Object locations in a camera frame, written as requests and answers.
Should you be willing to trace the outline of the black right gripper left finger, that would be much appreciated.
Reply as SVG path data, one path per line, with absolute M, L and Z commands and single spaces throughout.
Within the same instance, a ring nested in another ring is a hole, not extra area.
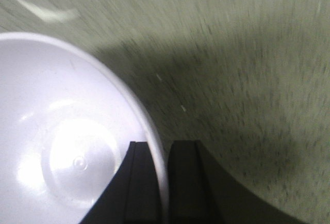
M 147 142 L 130 142 L 126 156 L 82 223 L 162 223 L 154 162 Z

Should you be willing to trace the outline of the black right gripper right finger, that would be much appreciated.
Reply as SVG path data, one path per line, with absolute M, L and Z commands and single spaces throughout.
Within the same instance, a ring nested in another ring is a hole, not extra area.
M 199 141 L 175 141 L 168 160 L 171 223 L 291 223 L 231 177 Z

